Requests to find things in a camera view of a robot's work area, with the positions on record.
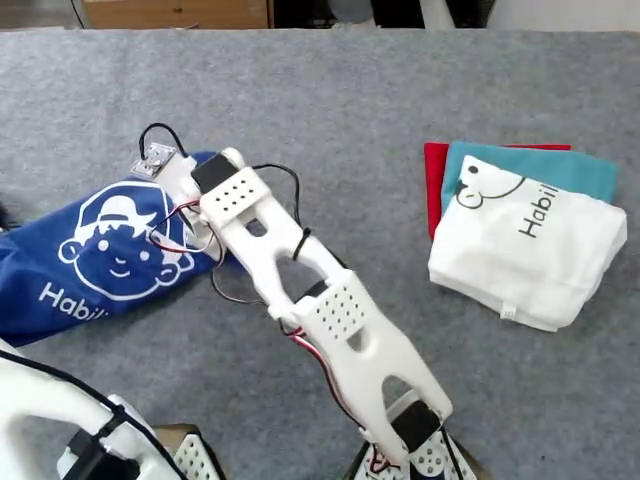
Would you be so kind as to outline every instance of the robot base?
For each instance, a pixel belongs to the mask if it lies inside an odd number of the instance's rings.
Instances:
[[[451,447],[456,454],[464,480],[490,480],[489,474],[469,452],[455,441]],[[436,432],[404,465],[388,465],[370,443],[365,443],[343,480],[459,480],[441,432]]]

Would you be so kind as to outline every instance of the cartoon boy face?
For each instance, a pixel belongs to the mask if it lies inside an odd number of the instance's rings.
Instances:
[[[475,210],[482,206],[484,200],[510,195],[525,180],[525,177],[465,155],[456,185],[456,200],[463,207]]]
[[[172,285],[194,266],[191,255],[163,251],[149,241],[156,217],[140,214],[128,196],[112,196],[95,221],[79,225],[60,245],[58,256],[73,264],[85,285],[112,300],[145,297],[159,286]]]

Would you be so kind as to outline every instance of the wooden furniture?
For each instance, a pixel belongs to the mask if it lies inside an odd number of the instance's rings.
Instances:
[[[84,0],[83,3],[90,28],[272,27],[272,0]]]

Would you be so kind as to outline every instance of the perforated plate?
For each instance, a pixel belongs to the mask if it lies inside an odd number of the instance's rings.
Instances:
[[[221,480],[198,435],[187,435],[174,460],[189,480]]]
[[[477,480],[473,470],[453,441],[451,441],[451,448],[456,454],[463,480]],[[370,445],[362,458],[357,473],[352,477],[354,480],[411,480],[408,464],[389,466],[379,473],[372,472],[370,467],[374,455],[375,450]],[[419,450],[411,455],[411,458],[418,473],[426,479],[460,480],[449,457],[441,432],[436,432]],[[379,466],[379,460],[376,458],[373,465]]]
[[[204,195],[200,206],[213,228],[220,230],[269,192],[258,174],[245,167]]]
[[[367,318],[367,311],[371,311],[367,308],[370,305],[369,297],[362,295],[360,283],[353,279],[356,277],[353,276],[352,281],[331,292],[312,313],[313,321],[321,324],[337,341],[347,340],[360,330]]]

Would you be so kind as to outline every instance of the red cloth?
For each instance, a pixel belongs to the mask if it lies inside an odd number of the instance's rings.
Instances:
[[[513,148],[537,148],[540,150],[571,150],[571,145],[507,145]],[[424,168],[427,178],[427,219],[429,236],[433,238],[442,217],[440,190],[447,163],[448,143],[427,142],[424,144]]]

